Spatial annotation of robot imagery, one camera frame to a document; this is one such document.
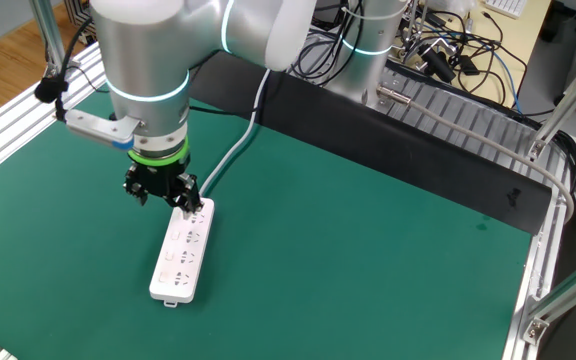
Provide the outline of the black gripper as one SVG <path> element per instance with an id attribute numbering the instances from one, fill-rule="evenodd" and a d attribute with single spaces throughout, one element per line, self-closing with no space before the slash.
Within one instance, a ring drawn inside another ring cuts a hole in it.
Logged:
<path id="1" fill-rule="evenodd" d="M 173 207 L 187 213 L 203 208 L 197 177 L 187 174 L 186 165 L 179 161 L 162 166 L 133 162 L 125 174 L 123 188 L 140 206 L 152 195 L 172 199 Z"/>

